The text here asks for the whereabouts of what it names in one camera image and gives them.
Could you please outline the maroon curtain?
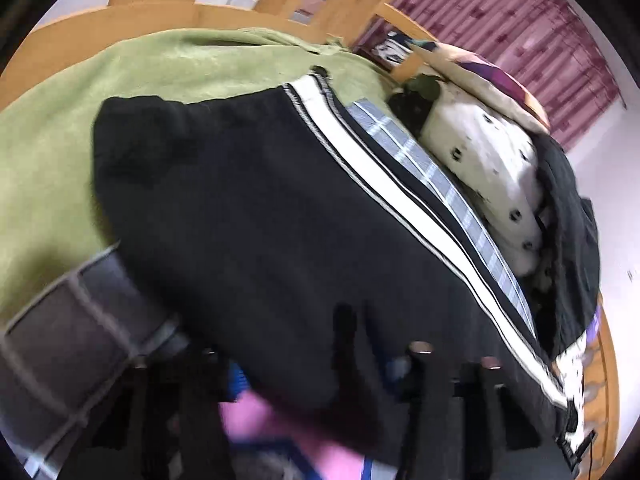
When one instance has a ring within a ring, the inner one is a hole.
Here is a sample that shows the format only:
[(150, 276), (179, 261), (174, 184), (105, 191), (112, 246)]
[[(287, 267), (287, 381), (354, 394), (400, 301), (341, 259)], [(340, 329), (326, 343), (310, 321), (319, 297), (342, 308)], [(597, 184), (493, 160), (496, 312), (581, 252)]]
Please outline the maroon curtain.
[(587, 24), (567, 0), (394, 0), (438, 40), (475, 52), (541, 102), (552, 136), (578, 143), (609, 110), (620, 87)]

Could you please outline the grey grid bed sheet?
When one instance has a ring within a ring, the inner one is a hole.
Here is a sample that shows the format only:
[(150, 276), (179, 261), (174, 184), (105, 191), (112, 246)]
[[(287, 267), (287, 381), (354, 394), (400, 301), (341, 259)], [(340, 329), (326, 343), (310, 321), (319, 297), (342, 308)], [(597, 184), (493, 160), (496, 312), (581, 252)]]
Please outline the grey grid bed sheet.
[[(398, 159), (410, 140), (404, 129), (368, 101), (342, 105), (452, 214), (534, 334), (532, 312), (498, 271), (494, 244), (468, 203), (446, 177), (425, 184), (430, 156), (414, 148)], [(392, 386), (407, 423), (398, 463), (388, 464), (265, 398), (248, 379), (247, 390), (227, 402), (233, 360), (196, 340), (175, 312), (138, 287), (116, 240), (40, 292), (2, 333), (1, 432), (35, 479), (519, 479), (530, 473), (530, 458), (548, 439), (520, 421), (497, 358), (453, 370), (424, 341), (413, 341), (403, 356), (411, 359), (410, 374)]]

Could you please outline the black pants with white stripe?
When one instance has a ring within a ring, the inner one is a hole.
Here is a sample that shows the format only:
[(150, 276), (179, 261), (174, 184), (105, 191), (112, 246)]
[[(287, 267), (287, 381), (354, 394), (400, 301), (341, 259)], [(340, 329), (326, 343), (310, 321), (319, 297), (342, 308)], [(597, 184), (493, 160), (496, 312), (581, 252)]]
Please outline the black pants with white stripe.
[(536, 337), (450, 212), (363, 131), (322, 70), (192, 104), (108, 99), (94, 186), (138, 287), (265, 398), (397, 464), (386, 365), (413, 341), (453, 370), (497, 358), (520, 421), (562, 434)]

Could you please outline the black jacket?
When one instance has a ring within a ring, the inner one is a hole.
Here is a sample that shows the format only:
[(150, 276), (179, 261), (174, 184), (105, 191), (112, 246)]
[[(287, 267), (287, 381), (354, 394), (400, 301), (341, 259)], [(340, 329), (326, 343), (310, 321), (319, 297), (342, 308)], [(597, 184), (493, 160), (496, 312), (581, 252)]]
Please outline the black jacket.
[(558, 142), (533, 134), (541, 203), (537, 269), (521, 279), (537, 337), (556, 359), (585, 333), (597, 310), (600, 286), (598, 228), (591, 200), (578, 194), (575, 174)]

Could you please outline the green blanket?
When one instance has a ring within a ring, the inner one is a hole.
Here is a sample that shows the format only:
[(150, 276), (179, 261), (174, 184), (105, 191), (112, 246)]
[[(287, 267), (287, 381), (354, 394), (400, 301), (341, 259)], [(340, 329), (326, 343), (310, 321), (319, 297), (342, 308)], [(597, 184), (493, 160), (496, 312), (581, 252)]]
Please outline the green blanket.
[(384, 106), (389, 73), (335, 41), (312, 44), (268, 28), (175, 29), (124, 40), (76, 63), (1, 114), (1, 315), (114, 242), (96, 187), (96, 156), (124, 122), (100, 128), (111, 98), (183, 104), (280, 86), (314, 66), (344, 103)]

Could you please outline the white flower print quilt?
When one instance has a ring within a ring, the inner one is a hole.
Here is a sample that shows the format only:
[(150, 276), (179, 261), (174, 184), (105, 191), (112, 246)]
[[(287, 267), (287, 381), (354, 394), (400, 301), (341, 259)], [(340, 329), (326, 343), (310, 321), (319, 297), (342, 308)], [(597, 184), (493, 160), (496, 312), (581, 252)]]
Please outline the white flower print quilt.
[[(550, 136), (539, 101), (501, 67), (436, 41), (413, 41), (420, 61), (390, 98), (390, 108), (468, 193), (506, 268), (521, 284), (538, 266), (541, 230), (535, 210), (542, 192), (532, 135)], [(587, 330), (556, 359), (566, 396), (582, 405)]]

